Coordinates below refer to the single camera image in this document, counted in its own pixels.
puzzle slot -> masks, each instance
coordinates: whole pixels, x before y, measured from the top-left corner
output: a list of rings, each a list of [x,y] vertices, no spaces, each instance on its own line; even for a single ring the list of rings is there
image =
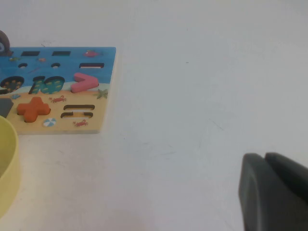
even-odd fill
[[[59,66],[60,66],[59,63],[53,63],[53,64],[51,64],[51,67],[52,67],[53,69],[56,69],[56,68],[58,68]]]
[[[90,119],[93,117],[92,112],[63,112],[62,119]]]
[[[95,106],[92,104],[92,105],[89,105],[89,104],[85,104],[85,105],[65,105],[63,107],[63,110],[76,110],[76,111],[90,111],[90,110],[94,110]]]
[[[19,65],[18,65],[18,67],[21,68],[21,69],[22,69],[22,68],[26,68],[27,66],[28,66],[28,64],[26,64],[26,63],[23,63],[23,64],[19,64]]]
[[[1,94],[7,94],[15,91],[21,88],[23,83],[24,83],[24,78],[22,78],[21,76],[8,77],[0,83],[0,87],[6,89],[6,91],[4,90]]]
[[[104,63],[81,63],[79,68],[103,68]]]
[[[69,56],[70,54],[70,51],[54,51],[52,56]]]
[[[21,56],[38,56],[39,51],[24,51]]]

white surface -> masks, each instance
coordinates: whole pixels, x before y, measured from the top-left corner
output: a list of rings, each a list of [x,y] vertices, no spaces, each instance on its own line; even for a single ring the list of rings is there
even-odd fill
[[[116,46],[119,62],[100,134],[20,136],[21,189],[0,230],[243,230],[243,154],[308,165],[307,9],[3,1],[12,46]]]

yellow bowl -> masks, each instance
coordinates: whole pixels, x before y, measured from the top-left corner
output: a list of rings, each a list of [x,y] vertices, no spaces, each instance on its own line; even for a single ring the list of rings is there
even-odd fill
[[[12,124],[0,116],[0,218],[11,206],[19,184],[18,136]]]

